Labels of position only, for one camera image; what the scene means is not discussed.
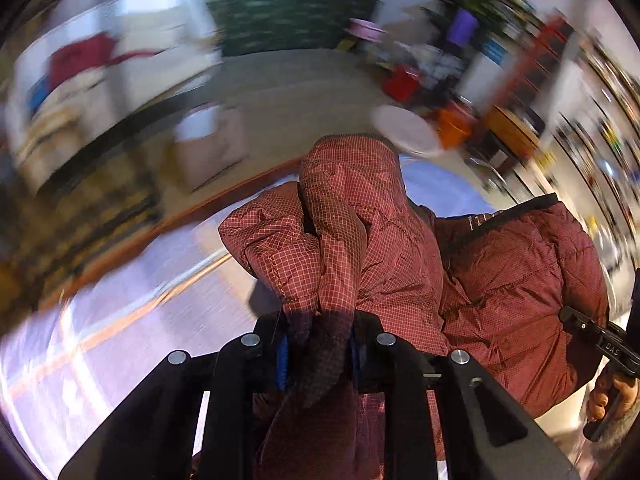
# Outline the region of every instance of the checkered fabric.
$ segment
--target checkered fabric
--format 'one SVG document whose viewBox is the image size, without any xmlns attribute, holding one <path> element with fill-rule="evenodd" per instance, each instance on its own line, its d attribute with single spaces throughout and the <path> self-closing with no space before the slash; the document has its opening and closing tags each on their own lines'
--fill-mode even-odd
<svg viewBox="0 0 640 480">
<path fill-rule="evenodd" d="M 555 204 L 456 244 L 485 221 L 411 204 L 398 154 L 374 136 L 320 140 L 299 184 L 228 216 L 223 242 L 279 295 L 298 348 L 298 388 L 271 424 L 258 478 L 382 477 L 383 396 L 358 397 L 340 378 L 356 308 L 420 351 L 471 352 L 532 415 L 593 376 L 599 357 L 558 320 L 571 304 L 606 322 L 600 264 L 580 224 Z M 429 406 L 442 459 L 431 395 Z"/>
</svg>

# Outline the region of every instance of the silver screw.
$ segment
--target silver screw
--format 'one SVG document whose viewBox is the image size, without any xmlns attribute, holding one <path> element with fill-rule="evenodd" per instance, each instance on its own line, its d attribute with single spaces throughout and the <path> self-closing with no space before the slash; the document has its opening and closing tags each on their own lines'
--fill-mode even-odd
<svg viewBox="0 0 640 480">
<path fill-rule="evenodd" d="M 244 346 L 256 346 L 260 342 L 260 336 L 257 334 L 244 334 L 240 342 Z"/>
<path fill-rule="evenodd" d="M 376 336 L 376 341 L 382 346 L 393 346 L 396 343 L 396 336 L 389 332 L 383 332 Z"/>
<path fill-rule="evenodd" d="M 466 365 L 471 357 L 464 350 L 454 350 L 451 352 L 451 359 L 459 365 Z"/>
<path fill-rule="evenodd" d="M 169 354 L 167 360 L 172 365 L 181 365 L 183 362 L 187 360 L 187 354 L 185 354 L 182 350 L 174 350 Z"/>
</svg>

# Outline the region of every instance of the red container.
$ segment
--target red container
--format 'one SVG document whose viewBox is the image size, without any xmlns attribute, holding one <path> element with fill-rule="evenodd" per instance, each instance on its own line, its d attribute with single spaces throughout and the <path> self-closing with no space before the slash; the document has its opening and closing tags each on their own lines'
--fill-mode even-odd
<svg viewBox="0 0 640 480">
<path fill-rule="evenodd" d="M 420 86 L 418 72 L 409 65 L 399 65 L 382 85 L 383 91 L 396 101 L 404 103 Z"/>
</svg>

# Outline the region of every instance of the puffer jacket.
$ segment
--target puffer jacket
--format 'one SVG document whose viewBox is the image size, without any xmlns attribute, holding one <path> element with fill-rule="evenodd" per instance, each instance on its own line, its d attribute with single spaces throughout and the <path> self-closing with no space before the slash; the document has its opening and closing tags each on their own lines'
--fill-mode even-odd
<svg viewBox="0 0 640 480">
<path fill-rule="evenodd" d="M 265 191 L 220 234 L 278 294 L 299 349 L 298 387 L 278 404 L 258 478 L 382 474 L 383 398 L 356 396 L 341 378 L 356 308 L 420 351 L 465 349 L 534 417 L 600 362 L 558 319 L 568 304 L 603 326 L 608 305 L 594 245 L 555 195 L 494 216 L 436 218 L 407 199 L 388 141 L 325 137 L 300 183 Z"/>
</svg>

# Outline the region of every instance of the orange stripe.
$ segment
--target orange stripe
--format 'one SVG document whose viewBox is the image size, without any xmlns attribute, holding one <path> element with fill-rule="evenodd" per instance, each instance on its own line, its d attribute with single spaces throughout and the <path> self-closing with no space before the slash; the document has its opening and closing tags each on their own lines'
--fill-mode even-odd
<svg viewBox="0 0 640 480">
<path fill-rule="evenodd" d="M 209 267 L 205 267 L 196 275 L 192 276 L 186 282 L 177 285 L 172 290 L 167 291 L 159 298 L 155 298 L 148 303 L 142 305 L 139 309 L 127 314 L 125 317 L 114 321 L 109 326 L 98 330 L 98 332 L 91 334 L 87 338 L 83 339 L 78 343 L 78 346 L 73 351 L 81 351 L 87 352 L 101 343 L 104 343 L 111 337 L 115 336 L 117 333 L 121 332 L 125 328 L 131 326 L 137 320 L 146 316 L 149 312 L 155 309 L 157 306 L 163 304 L 164 302 L 178 296 L 182 291 L 186 290 L 189 286 L 191 286 L 194 282 L 197 282 L 202 276 L 206 275 L 208 272 L 217 269 L 220 265 L 225 263 L 228 259 L 231 258 L 231 254 L 227 253 L 222 256 L 219 260 L 216 260 Z M 28 371 L 26 375 L 23 375 L 18 379 L 14 384 L 12 384 L 8 392 L 11 395 L 12 399 L 16 399 L 25 393 L 30 387 L 35 386 L 44 378 L 46 378 L 49 374 L 52 374 L 56 370 L 59 370 L 64 365 L 71 362 L 73 359 L 73 351 L 64 351 L 57 356 L 52 357 L 50 360 L 47 359 L 43 364 L 38 365 L 31 370 Z"/>
</svg>

